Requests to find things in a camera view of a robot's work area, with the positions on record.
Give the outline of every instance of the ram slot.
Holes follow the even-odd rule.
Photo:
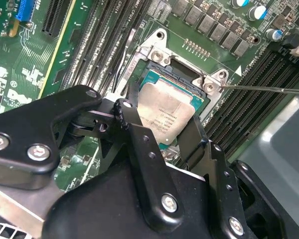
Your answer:
[[[262,55],[262,58],[252,67],[247,76],[241,80],[240,85],[255,85],[255,82],[258,80],[259,76],[268,67],[268,65],[274,61],[275,58],[275,54],[271,53],[270,51],[266,51]],[[212,137],[214,132],[223,124],[224,117],[239,104],[240,100],[246,93],[246,91],[232,91],[221,109],[216,112],[213,119],[207,124],[205,130],[209,137]]]
[[[281,87],[293,88],[299,82],[299,70],[295,69],[292,72],[291,77],[288,78]],[[250,134],[257,131],[263,120],[278,106],[278,104],[286,97],[284,94],[267,92],[267,99],[265,105],[257,110],[257,115],[253,117],[253,120],[248,120],[245,124],[245,130],[241,131],[238,136],[233,135],[233,140],[225,145],[225,154],[229,158],[238,148],[244,143]]]
[[[103,18],[109,2],[110,0],[96,0],[94,2],[89,17],[85,22],[82,38],[76,47],[72,62],[62,81],[60,90],[64,90],[77,84],[78,75],[84,62],[84,58],[93,41],[93,36],[99,29],[101,19]]]
[[[90,79],[97,67],[97,61],[102,57],[105,50],[106,43],[109,41],[110,36],[120,19],[121,13],[124,10],[127,0],[111,1],[108,11],[102,19],[100,30],[94,37],[93,44],[85,58],[85,62],[81,69],[81,74],[78,76],[80,85],[90,86]]]
[[[106,44],[106,50],[104,54],[102,54],[102,58],[98,58],[95,62],[94,72],[89,79],[88,86],[93,88],[96,87],[95,84],[99,79],[99,75],[104,70],[104,67],[106,67],[106,63],[108,63],[109,58],[111,58],[110,60],[112,61],[115,51],[120,46],[120,43],[122,43],[122,29],[128,30],[129,17],[132,13],[133,5],[134,1],[129,1],[124,8],[124,12],[120,16],[120,21],[117,25],[115,25],[115,30],[112,32],[109,38],[110,40]]]
[[[149,6],[151,4],[151,1],[141,1],[139,6],[141,8],[138,8],[138,13],[133,15],[133,18],[131,19],[131,23],[133,24],[131,28],[138,29],[141,22],[143,21],[145,15],[147,14],[149,10]],[[121,63],[121,56],[124,52],[125,43],[129,37],[130,32],[124,32],[122,36],[122,42],[124,43],[119,50],[116,51],[115,56],[113,57],[111,63],[109,64],[107,70],[104,73],[104,79],[102,81],[102,84],[100,86],[100,92],[102,94],[105,93],[105,91],[109,88],[110,84],[113,82],[115,73],[119,70],[119,65]]]

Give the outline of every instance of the screw hole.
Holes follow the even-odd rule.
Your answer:
[[[162,33],[161,31],[159,31],[159,32],[156,34],[156,36],[157,36],[160,40],[163,40],[164,37],[165,37],[164,33]]]
[[[144,136],[143,136],[143,140],[144,140],[145,142],[149,142],[150,138],[147,137],[146,135],[144,135]]]
[[[154,154],[153,152],[150,152],[150,153],[149,153],[149,157],[150,157],[151,159],[155,159],[155,158],[156,158],[156,154]]]
[[[229,184],[226,185],[226,188],[227,188],[227,190],[230,191],[230,192],[233,191],[233,188],[232,188]]]
[[[102,123],[100,126],[100,132],[104,133],[108,129],[108,125],[106,123]]]

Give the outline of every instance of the white label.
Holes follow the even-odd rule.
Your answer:
[[[9,89],[7,97],[14,101],[19,101],[20,104],[28,104],[32,102],[31,98],[27,98],[25,95],[19,95],[17,91]]]

